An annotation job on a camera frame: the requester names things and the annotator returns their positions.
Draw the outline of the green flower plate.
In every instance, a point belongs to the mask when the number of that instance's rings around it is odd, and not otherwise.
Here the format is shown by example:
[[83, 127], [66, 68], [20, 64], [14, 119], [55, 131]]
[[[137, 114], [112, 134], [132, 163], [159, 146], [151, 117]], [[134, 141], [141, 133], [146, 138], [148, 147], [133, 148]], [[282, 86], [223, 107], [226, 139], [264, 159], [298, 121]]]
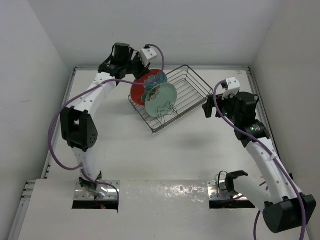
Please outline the green flower plate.
[[156, 85], [145, 98], [145, 110], [152, 118], [163, 117], [175, 106], [178, 93], [174, 85], [161, 83]]

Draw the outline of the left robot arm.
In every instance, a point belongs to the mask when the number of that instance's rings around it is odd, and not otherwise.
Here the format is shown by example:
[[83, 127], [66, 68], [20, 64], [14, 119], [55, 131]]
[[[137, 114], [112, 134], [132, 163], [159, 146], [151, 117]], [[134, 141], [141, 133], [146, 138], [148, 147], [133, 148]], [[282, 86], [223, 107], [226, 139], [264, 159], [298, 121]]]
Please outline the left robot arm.
[[70, 102], [60, 113], [62, 138], [80, 165], [79, 183], [90, 192], [103, 188], [98, 183], [102, 173], [93, 150], [98, 140], [94, 116], [103, 100], [126, 75], [137, 79], [144, 76], [149, 72], [150, 60], [156, 56], [149, 44], [135, 51], [129, 44], [115, 43], [110, 56], [98, 67], [87, 93]]

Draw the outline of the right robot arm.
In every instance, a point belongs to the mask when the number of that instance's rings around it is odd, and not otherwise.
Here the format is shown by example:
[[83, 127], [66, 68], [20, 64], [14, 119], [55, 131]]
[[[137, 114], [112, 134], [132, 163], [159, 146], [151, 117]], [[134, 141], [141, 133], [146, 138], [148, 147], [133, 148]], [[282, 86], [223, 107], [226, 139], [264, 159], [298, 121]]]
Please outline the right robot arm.
[[306, 226], [317, 206], [313, 195], [305, 195], [294, 183], [277, 155], [271, 136], [256, 116], [259, 97], [249, 92], [212, 94], [202, 105], [206, 118], [222, 118], [233, 129], [236, 138], [251, 155], [268, 187], [262, 189], [244, 170], [228, 172], [224, 191], [244, 195], [262, 214], [272, 233], [301, 228], [304, 239]]

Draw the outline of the red and teal plate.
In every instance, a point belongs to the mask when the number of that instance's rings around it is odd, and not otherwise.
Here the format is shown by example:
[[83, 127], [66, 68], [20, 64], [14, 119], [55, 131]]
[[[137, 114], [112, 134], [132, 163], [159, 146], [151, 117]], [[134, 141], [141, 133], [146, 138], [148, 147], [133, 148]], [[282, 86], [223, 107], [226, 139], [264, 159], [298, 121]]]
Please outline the red and teal plate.
[[144, 106], [148, 93], [157, 85], [168, 82], [165, 73], [162, 73], [161, 77], [155, 80], [161, 73], [159, 69], [152, 69], [149, 73], [134, 81], [135, 83], [142, 83], [142, 85], [133, 84], [131, 86], [130, 96], [135, 104]]

